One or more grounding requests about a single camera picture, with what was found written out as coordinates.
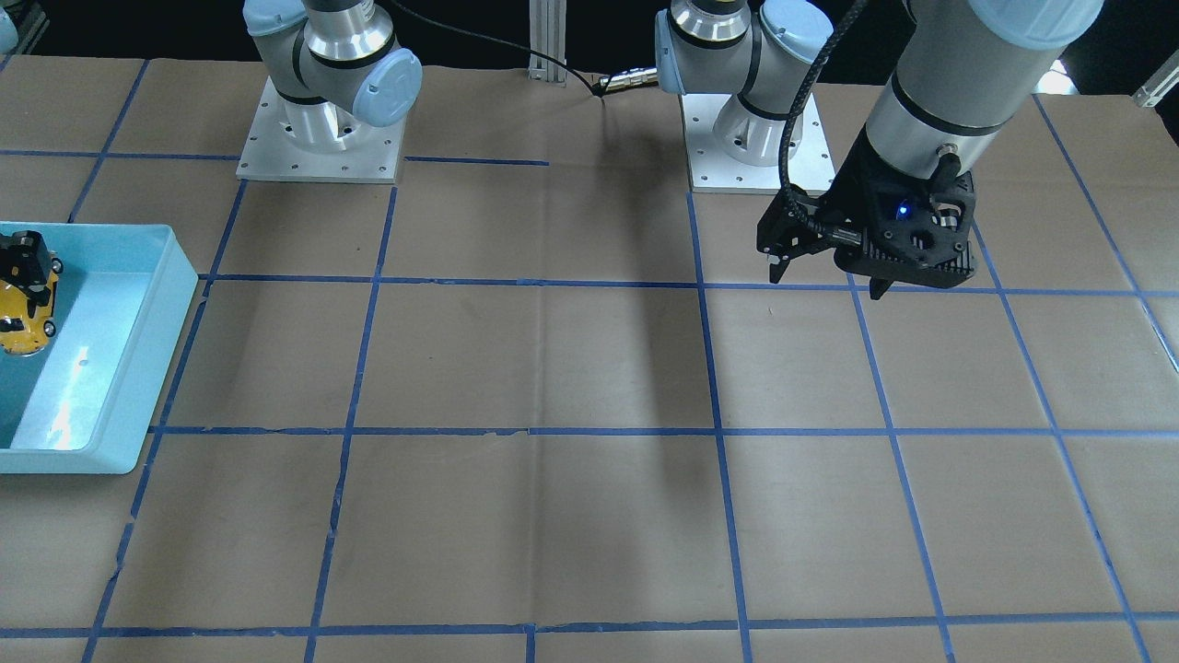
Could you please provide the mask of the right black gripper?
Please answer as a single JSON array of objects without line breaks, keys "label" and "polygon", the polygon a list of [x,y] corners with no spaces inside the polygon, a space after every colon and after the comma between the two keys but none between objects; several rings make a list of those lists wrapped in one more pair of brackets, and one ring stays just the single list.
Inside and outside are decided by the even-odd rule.
[{"label": "right black gripper", "polygon": [[20,230],[1,235],[1,278],[15,285],[33,306],[50,306],[51,273],[51,252],[41,232]]}]

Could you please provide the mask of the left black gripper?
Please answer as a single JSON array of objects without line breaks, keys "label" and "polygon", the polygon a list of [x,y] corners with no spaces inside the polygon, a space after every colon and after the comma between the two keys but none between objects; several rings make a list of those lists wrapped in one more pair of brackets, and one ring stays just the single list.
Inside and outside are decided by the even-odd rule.
[{"label": "left black gripper", "polygon": [[762,215],[755,247],[769,257],[769,282],[778,285],[791,260],[834,250],[844,273],[869,278],[880,301],[903,282],[955,288],[976,273],[970,248],[975,186],[954,152],[938,155],[926,178],[888,164],[862,131],[829,192],[818,198],[790,186]]}]

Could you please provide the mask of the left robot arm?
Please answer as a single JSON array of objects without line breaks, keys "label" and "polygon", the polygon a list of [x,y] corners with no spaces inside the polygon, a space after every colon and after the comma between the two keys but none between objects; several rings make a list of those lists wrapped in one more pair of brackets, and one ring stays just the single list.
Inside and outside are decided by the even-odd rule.
[{"label": "left robot arm", "polygon": [[755,248],[778,283],[791,261],[834,252],[869,280],[949,289],[976,273],[971,168],[1100,1],[910,1],[916,29],[828,192],[790,180],[788,140],[814,84],[867,4],[837,24],[808,1],[673,1],[654,20],[660,87],[733,97],[749,116],[780,122],[769,163],[777,192]]}]

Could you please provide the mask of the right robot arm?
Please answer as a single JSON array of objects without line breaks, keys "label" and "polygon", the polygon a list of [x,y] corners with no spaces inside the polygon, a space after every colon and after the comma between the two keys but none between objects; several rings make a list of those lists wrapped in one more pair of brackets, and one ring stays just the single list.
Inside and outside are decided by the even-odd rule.
[{"label": "right robot arm", "polygon": [[378,276],[422,66],[378,1],[211,1],[253,63],[4,55],[4,219],[169,224],[230,290]]}]

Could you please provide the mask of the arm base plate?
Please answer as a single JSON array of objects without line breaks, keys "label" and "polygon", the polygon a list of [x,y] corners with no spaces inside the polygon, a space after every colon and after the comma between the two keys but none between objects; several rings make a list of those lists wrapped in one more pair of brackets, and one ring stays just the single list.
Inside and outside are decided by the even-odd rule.
[{"label": "arm base plate", "polygon": [[[683,94],[681,114],[692,192],[778,192],[784,122],[750,113],[733,94]],[[788,175],[806,193],[826,192],[836,176],[814,98],[788,142]]]},{"label": "arm base plate", "polygon": [[236,176],[274,183],[394,184],[407,122],[374,127],[331,101],[295,104],[268,79]]}]

